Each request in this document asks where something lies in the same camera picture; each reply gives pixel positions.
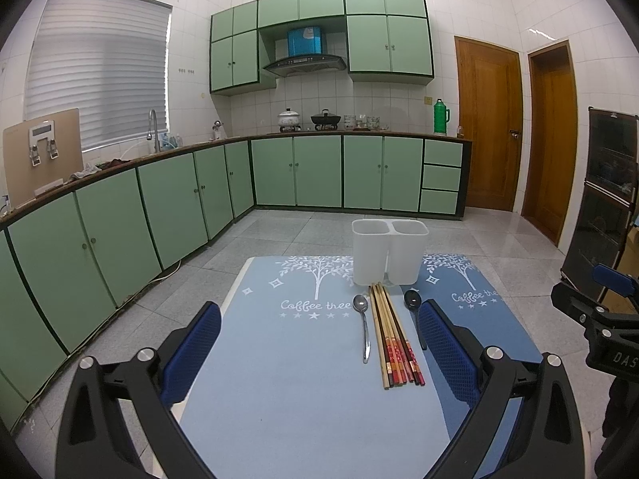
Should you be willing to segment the black range hood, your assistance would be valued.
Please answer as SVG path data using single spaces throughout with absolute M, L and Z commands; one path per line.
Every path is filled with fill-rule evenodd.
M 286 32 L 286 56 L 264 66 L 278 78 L 316 73 L 323 70 L 345 70 L 342 56 L 326 51 L 326 35 L 320 26 L 298 27 Z

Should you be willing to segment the light blue placemat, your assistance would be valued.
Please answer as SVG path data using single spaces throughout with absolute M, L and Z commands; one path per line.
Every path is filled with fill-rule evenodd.
M 432 381 L 385 390 L 348 256 L 253 257 L 181 427 L 219 478 L 421 478 L 449 442 Z

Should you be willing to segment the black shelf rack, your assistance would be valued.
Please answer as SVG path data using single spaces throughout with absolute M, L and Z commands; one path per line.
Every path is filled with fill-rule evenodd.
M 638 192 L 638 117 L 590 107 L 584 192 L 561 276 L 592 299 L 604 286 L 592 279 L 599 264 L 621 257 Z

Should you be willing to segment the brown wooden door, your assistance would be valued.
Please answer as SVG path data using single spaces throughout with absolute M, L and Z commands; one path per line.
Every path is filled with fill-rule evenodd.
M 570 44 L 528 55 L 532 129 L 522 215 L 553 244 L 561 238 L 571 200 L 578 144 L 578 110 Z
M 523 95 L 517 52 L 455 39 L 459 126 L 472 143 L 467 204 L 510 211 L 518 186 Z

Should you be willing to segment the black spoon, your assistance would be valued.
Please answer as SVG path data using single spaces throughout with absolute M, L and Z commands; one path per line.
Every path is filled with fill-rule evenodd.
M 409 289 L 404 292 L 404 304 L 406 308 L 412 313 L 415 330 L 417 332 L 418 340 L 420 343 L 420 348 L 422 351 L 426 351 L 428 349 L 428 345 L 426 343 L 426 340 L 423 338 L 423 333 L 421 333 L 420 331 L 418 322 L 418 310 L 421 306 L 421 303 L 423 303 L 423 300 L 416 290 Z

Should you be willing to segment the green lower kitchen cabinets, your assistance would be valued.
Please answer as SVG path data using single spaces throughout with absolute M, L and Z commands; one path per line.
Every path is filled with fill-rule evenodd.
M 461 218 L 472 144 L 414 133 L 231 139 L 77 180 L 1 223 L 1 419 L 147 284 L 255 208 Z

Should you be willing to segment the red patterned chopstick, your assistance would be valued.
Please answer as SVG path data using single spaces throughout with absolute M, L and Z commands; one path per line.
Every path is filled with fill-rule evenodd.
M 412 350 L 411 343 L 409 343 L 409 340 L 406 337 L 406 334 L 402 327 L 402 323 L 400 322 L 400 317 L 397 315 L 397 312 L 395 311 L 395 308 L 391 301 L 391 297 L 389 296 L 389 292 L 382 284 L 380 284 L 380 290 L 381 290 L 383 298 L 385 299 L 385 303 L 387 303 L 389 314 L 392 317 L 394 329 L 395 329 L 395 332 L 397 332 L 397 340 L 399 341 L 399 344 L 402 346 L 402 358 L 403 358 L 406 374 L 412 377 L 412 382 L 415 383 L 416 385 L 425 386 L 426 381 L 423 378 L 423 374 L 421 373 L 414 351 Z
M 392 329 L 394 332 L 394 343 L 395 343 L 395 350 L 397 351 L 397 360 L 399 360 L 400 365 L 402 367 L 402 380 L 403 380 L 403 384 L 408 384 L 408 383 L 412 383 L 412 377 L 408 376 L 406 374 L 405 368 L 404 368 L 404 363 L 403 363 L 403 358 L 402 358 L 402 346 L 399 344 L 399 341 L 397 340 L 397 332 L 395 332 L 394 329 L 394 325 L 393 325 L 393 321 L 392 321 L 392 317 L 390 316 L 390 320 L 391 320 L 391 325 L 392 325 Z

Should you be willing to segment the green kitchen cabinets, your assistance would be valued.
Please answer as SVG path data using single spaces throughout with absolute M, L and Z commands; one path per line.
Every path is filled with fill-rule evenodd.
M 426 85 L 434 78 L 426 0 L 249 1 L 213 14 L 209 69 L 220 95 L 328 70 Z
M 147 284 L 255 208 L 461 218 L 472 144 L 414 133 L 231 139 L 77 180 L 1 223 L 1 419 Z

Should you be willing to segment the silver metal spoon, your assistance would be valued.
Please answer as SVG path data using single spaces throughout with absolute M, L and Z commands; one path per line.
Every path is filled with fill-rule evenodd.
M 362 294 L 358 294 L 353 297 L 353 309 L 359 314 L 362 320 L 363 327 L 363 363 L 366 364 L 369 361 L 370 356 L 370 336 L 368 330 L 368 323 L 366 313 L 368 310 L 368 301 Z

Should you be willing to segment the white double utensil holder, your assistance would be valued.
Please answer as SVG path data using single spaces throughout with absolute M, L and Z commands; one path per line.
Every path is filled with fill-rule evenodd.
M 414 284 L 426 253 L 428 227 L 416 220 L 356 220 L 352 222 L 353 281 L 370 285 L 388 279 Z

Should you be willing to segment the dark blue placemat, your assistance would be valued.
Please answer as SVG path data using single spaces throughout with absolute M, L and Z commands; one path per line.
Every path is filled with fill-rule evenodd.
M 542 354 L 510 310 L 505 297 L 488 282 L 466 255 L 425 254 L 417 281 L 412 285 L 422 299 L 437 301 L 450 322 L 469 329 L 482 346 L 498 346 L 516 360 L 541 362 Z M 432 381 L 438 393 L 450 439 L 469 412 L 446 381 L 430 349 L 425 351 Z M 475 478 L 493 473 L 502 458 L 521 399 L 509 400 L 498 432 Z

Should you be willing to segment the light bamboo chopstick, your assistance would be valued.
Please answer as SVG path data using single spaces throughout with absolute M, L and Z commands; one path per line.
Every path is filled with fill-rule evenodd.
M 373 320 L 374 320 L 374 326 L 375 326 L 378 355 L 379 355 L 379 362 L 380 362 L 380 369 L 381 369 L 381 376 L 382 376 L 382 385 L 383 385 L 383 388 L 385 388 L 385 390 L 388 390 L 391 384 L 390 384 L 388 367 L 387 367 L 387 357 L 385 357 L 385 343 L 383 343 L 382 329 L 381 329 L 381 323 L 380 323 L 380 319 L 378 315 L 375 290 L 372 285 L 368 287 L 368 293 L 370 298 L 371 311 L 373 312 Z

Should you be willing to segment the green thermos jug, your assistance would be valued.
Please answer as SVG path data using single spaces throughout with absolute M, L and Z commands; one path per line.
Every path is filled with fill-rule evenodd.
M 449 123 L 449 108 L 441 99 L 433 105 L 433 129 L 437 134 L 445 135 L 447 132 L 447 124 Z

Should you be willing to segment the white cooking pot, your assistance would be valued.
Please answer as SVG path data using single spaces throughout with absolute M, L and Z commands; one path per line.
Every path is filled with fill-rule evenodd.
M 300 114 L 290 107 L 287 107 L 284 111 L 277 116 L 277 125 L 280 128 L 280 132 L 296 132 L 301 130 Z

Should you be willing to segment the green upper kitchen cabinets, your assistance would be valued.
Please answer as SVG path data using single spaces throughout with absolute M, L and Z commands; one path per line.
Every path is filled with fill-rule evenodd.
M 434 78 L 426 0 L 249 1 L 213 14 L 209 69 L 220 95 L 328 70 L 426 85 Z

